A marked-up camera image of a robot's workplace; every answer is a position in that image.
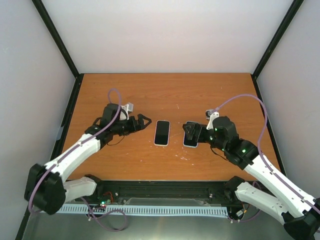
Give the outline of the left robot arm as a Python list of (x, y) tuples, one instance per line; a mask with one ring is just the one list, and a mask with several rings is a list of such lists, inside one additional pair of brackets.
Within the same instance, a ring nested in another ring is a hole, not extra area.
[(100, 151), (115, 135), (127, 136), (148, 127), (152, 120), (143, 114), (131, 116), (134, 105), (109, 103), (70, 148), (44, 165), (33, 165), (28, 173), (24, 198), (28, 210), (33, 207), (49, 215), (55, 214), (65, 203), (81, 197), (92, 201), (103, 198), (102, 180), (92, 174), (69, 180), (69, 176), (90, 156)]

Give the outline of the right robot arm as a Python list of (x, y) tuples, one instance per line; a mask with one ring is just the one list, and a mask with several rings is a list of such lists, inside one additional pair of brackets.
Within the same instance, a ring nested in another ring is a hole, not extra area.
[(230, 180), (232, 196), (279, 221), (293, 239), (313, 238), (320, 229), (320, 200), (284, 176), (256, 145), (240, 138), (236, 125), (227, 116), (213, 117), (208, 125), (185, 123), (182, 128), (188, 140), (221, 150), (230, 163), (269, 190), (266, 193), (236, 176)]

